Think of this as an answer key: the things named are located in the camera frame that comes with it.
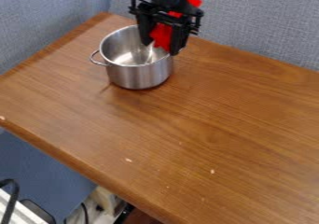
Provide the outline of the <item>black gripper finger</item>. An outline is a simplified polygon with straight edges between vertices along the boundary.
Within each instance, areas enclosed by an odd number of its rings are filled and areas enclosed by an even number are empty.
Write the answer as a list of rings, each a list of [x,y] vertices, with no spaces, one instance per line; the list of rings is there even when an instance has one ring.
[[[151,37],[151,32],[155,28],[155,20],[154,20],[155,8],[148,6],[139,6],[139,14],[138,14],[138,24],[140,31],[140,41],[144,46],[148,46],[154,41]]]
[[[191,18],[183,15],[178,20],[171,24],[172,34],[170,41],[170,54],[176,56],[180,50],[186,47],[190,31],[191,31]]]

